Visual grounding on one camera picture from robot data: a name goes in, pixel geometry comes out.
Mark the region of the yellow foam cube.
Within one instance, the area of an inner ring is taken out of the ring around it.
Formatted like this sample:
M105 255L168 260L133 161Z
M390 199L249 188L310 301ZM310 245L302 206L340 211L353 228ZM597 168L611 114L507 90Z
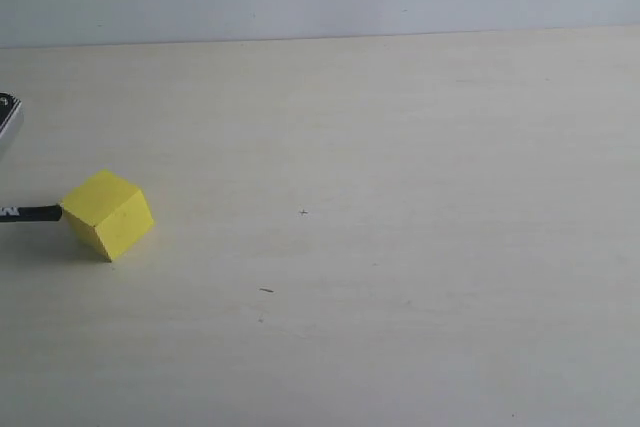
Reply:
M60 206L77 238L108 262L127 252L154 225L141 188L108 170L74 188Z

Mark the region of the black and white marker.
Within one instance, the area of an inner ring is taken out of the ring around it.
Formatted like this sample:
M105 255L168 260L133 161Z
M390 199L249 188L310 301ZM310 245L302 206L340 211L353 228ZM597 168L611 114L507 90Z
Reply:
M58 222L61 220L63 210L60 205L31 206L31 207L1 207L1 223L20 222Z

